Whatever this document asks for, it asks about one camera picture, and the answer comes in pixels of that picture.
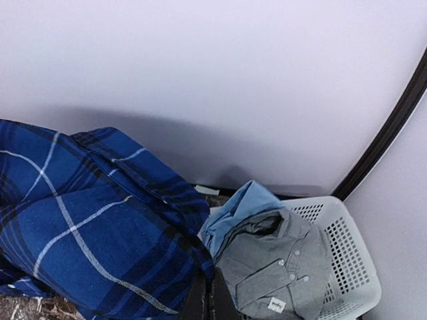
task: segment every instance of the gray garment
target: gray garment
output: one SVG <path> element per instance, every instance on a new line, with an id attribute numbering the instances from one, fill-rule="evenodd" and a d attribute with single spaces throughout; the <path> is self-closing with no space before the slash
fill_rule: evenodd
<path id="1" fill-rule="evenodd" d="M 256 319 L 313 320 L 322 311 L 332 254 L 317 225 L 280 209 L 235 226 L 216 265 L 242 313 Z"/>

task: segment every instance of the blue fabric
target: blue fabric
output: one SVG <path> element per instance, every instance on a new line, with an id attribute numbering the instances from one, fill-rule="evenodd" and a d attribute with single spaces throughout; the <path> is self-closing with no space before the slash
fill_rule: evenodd
<path id="1" fill-rule="evenodd" d="M 0 294 L 58 293 L 88 319 L 173 319 L 197 271 L 213 279 L 197 238 L 207 203 L 117 129 L 0 120 L 0 173 Z"/>
<path id="2" fill-rule="evenodd" d="M 201 228 L 201 238 L 211 256 L 216 257 L 224 237 L 233 227 L 248 217 L 283 207 L 283 203 L 265 187 L 249 181 L 209 217 Z"/>

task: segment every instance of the white plastic basket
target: white plastic basket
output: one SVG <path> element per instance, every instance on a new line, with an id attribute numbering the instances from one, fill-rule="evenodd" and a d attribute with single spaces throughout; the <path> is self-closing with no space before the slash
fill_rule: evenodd
<path id="1" fill-rule="evenodd" d="M 324 308 L 317 320 L 355 320 L 375 307 L 381 286 L 365 242 L 348 213 L 335 197 L 283 201 L 304 219 L 320 225 L 328 234 L 333 261 Z M 215 213 L 219 208 L 212 208 Z"/>

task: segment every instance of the white wall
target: white wall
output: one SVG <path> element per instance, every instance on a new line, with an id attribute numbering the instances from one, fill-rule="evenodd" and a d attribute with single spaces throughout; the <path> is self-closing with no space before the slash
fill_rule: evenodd
<path id="1" fill-rule="evenodd" d="M 425 0 L 0 8 L 0 117 L 113 125 L 193 182 L 312 195 L 358 160 L 427 43 Z"/>
<path id="2" fill-rule="evenodd" d="M 427 98 L 346 201 L 382 284 L 364 320 L 427 319 Z"/>

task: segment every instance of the shirt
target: shirt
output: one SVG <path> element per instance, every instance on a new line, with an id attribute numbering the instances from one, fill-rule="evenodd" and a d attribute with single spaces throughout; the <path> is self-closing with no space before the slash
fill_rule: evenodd
<path id="1" fill-rule="evenodd" d="M 197 238 L 208 214 L 117 129 L 67 136 L 0 120 L 0 293 L 55 292 L 90 319 L 176 317 L 195 274 L 214 276 Z"/>
<path id="2" fill-rule="evenodd" d="M 332 268 L 326 234 L 280 209 L 235 226 L 216 258 L 236 307 L 256 319 L 315 319 Z"/>
<path id="3" fill-rule="evenodd" d="M 255 181 L 249 181 L 205 222 L 200 231 L 203 243 L 212 257 L 215 257 L 224 237 L 232 227 L 252 215 L 283 206 L 283 203 L 265 187 Z"/>

